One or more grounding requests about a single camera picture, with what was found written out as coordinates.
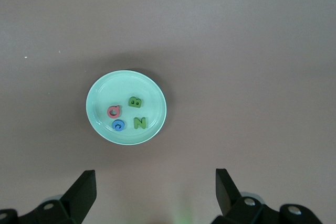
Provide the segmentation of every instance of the round plate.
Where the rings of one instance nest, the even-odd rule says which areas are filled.
[[[167,106],[154,81],[135,71],[120,70],[94,83],[86,100],[86,112],[102,137],[116,144],[134,145],[148,141],[160,131]]]

